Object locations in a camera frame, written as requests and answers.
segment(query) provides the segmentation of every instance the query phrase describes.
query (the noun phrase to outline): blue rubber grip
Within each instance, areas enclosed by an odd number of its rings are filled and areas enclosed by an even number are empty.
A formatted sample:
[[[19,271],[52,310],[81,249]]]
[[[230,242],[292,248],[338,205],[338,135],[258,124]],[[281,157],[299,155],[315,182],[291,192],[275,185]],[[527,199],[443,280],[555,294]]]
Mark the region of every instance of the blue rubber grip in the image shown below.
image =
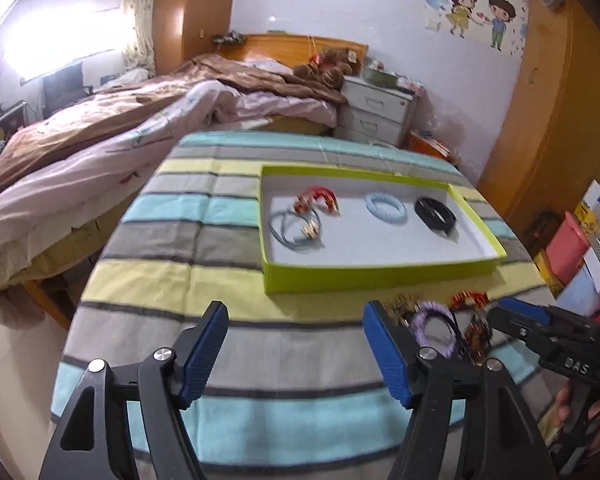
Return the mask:
[[[541,306],[525,303],[525,301],[520,301],[516,298],[501,298],[498,300],[498,305],[505,310],[520,314],[520,316],[534,319],[543,325],[551,324],[551,316]]]
[[[362,329],[365,331],[366,340],[371,346],[389,393],[394,399],[399,400],[401,405],[407,407],[412,396],[407,382],[407,364],[371,303],[365,305]]]
[[[199,399],[214,367],[229,327],[226,308],[219,308],[200,336],[184,367],[182,388],[178,396],[188,406]]]

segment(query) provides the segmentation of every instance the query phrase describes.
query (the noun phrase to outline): pink trash can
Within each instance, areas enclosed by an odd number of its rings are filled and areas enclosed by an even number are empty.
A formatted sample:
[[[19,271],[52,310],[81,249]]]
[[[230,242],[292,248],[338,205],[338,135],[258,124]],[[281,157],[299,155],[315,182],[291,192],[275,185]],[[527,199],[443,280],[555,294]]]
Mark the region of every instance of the pink trash can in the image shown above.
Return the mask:
[[[546,248],[552,273],[563,285],[567,285],[576,275],[580,260],[588,249],[589,241],[580,224],[571,213],[566,212],[564,222]]]

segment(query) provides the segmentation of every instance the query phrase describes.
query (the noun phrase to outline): human hand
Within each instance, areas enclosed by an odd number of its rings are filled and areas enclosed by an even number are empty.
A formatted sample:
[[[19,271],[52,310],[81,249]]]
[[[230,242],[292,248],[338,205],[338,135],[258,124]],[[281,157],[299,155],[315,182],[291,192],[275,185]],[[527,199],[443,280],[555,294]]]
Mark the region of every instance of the human hand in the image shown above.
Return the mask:
[[[560,390],[558,395],[555,397],[555,402],[557,405],[557,409],[555,411],[555,420],[554,423],[556,426],[563,425],[569,415],[571,414],[571,383],[569,382],[567,386]],[[600,412],[600,400],[593,404],[593,406],[589,409],[589,420],[595,417]],[[596,435],[593,438],[591,444],[587,448],[587,456],[595,455],[600,451],[600,428],[596,432]]]

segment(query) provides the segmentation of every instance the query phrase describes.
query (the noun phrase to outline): purple coil hair tie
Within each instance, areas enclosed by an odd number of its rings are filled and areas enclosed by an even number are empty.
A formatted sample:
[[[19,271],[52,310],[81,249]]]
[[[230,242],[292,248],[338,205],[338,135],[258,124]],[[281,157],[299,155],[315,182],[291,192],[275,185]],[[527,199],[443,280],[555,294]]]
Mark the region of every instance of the purple coil hair tie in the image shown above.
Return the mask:
[[[445,316],[449,321],[449,331],[452,334],[453,340],[449,345],[442,350],[439,350],[440,354],[445,358],[449,359],[456,349],[456,334],[452,331],[451,325],[455,324],[454,318],[449,311],[446,305],[441,303],[436,303],[435,301],[420,301],[418,302],[419,311],[414,314],[413,318],[411,318],[411,322],[409,323],[411,329],[413,330],[413,335],[416,338],[418,344],[423,346],[433,347],[434,345],[427,339],[427,336],[424,333],[424,329],[427,325],[427,321],[431,319],[430,312],[437,312]]]

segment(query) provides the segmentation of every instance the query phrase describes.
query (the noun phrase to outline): metal bolt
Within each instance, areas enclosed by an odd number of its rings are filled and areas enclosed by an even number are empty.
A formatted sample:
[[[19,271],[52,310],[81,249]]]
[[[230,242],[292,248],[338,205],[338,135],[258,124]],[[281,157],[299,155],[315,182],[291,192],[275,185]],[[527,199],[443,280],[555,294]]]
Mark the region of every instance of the metal bolt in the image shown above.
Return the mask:
[[[427,361],[433,361],[433,359],[438,357],[438,351],[430,346],[423,346],[418,355]]]
[[[156,361],[166,361],[173,354],[173,350],[171,348],[158,348],[154,352],[154,359]]]
[[[88,369],[92,373],[97,373],[101,370],[104,370],[106,363],[102,359],[94,359],[89,363]]]
[[[487,368],[492,372],[499,372],[502,370],[502,363],[497,359],[491,358],[487,360]]]

